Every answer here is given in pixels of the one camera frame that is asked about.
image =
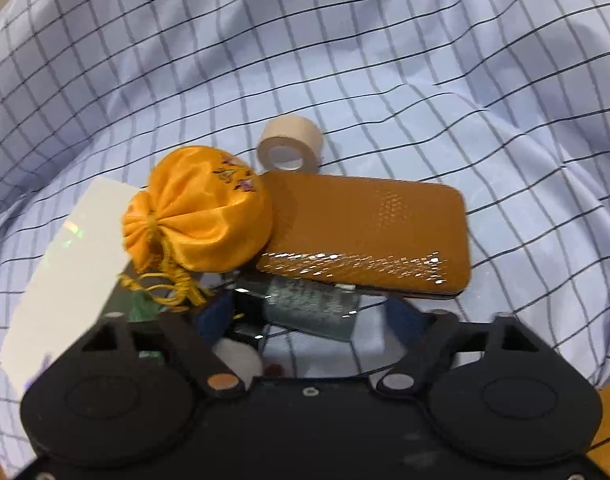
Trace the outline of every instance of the embroidered design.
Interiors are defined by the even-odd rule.
[[[225,182],[225,184],[231,184],[232,180],[234,179],[234,175],[243,170],[243,168],[247,168],[246,165],[240,161],[240,159],[233,155],[223,156],[223,164],[225,165],[225,168],[219,168],[218,170],[212,171],[212,173],[217,174],[219,178]],[[256,191],[252,172],[249,168],[245,170],[245,177],[246,178],[238,179],[237,185],[234,187],[234,189],[240,189],[241,191]]]
[[[212,171],[212,173],[216,173],[225,184],[231,183],[232,177],[236,172],[237,170],[228,170],[227,168],[219,168],[218,170]]]
[[[254,181],[251,178],[240,178],[239,183],[234,189],[240,189],[241,191],[256,191],[254,188]]]

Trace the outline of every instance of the black circular pad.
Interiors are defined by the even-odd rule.
[[[543,352],[503,351],[450,370],[435,382],[428,402],[454,446],[507,465],[582,454],[602,412],[592,386]]]
[[[188,422],[192,389],[177,372],[115,353],[58,363],[21,403],[24,427],[42,450],[82,466],[123,465],[172,442]]]

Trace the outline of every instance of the grid pattern fabric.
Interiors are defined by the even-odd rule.
[[[322,171],[442,182],[468,208],[464,320],[514,312],[610,380],[610,0],[12,0],[0,13],[0,345],[37,262],[98,175],[143,187],[185,144],[235,153],[295,112]],[[383,298],[351,344],[273,328],[300,376],[402,354]],[[32,459],[0,368],[0,462]]]

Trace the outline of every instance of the tape roll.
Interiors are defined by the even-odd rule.
[[[266,170],[316,173],[323,134],[309,119],[288,114],[267,123],[258,143],[258,160]]]

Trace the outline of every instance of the brown leather case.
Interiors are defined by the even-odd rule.
[[[449,298],[470,276],[465,205],[441,184],[287,171],[261,175],[274,225],[256,268]]]

